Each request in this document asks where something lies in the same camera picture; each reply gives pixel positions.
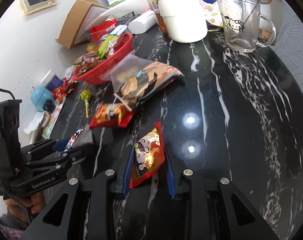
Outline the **person's left hand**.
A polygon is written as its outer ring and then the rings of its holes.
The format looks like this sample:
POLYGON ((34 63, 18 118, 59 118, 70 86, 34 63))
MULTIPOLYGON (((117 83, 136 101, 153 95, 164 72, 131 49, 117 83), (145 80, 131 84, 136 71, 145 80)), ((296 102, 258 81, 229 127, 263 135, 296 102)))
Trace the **person's left hand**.
POLYGON ((15 197, 4 201, 9 212, 24 223, 28 223, 28 211, 32 215, 40 213, 46 205, 43 192, 38 192, 27 199, 15 197))

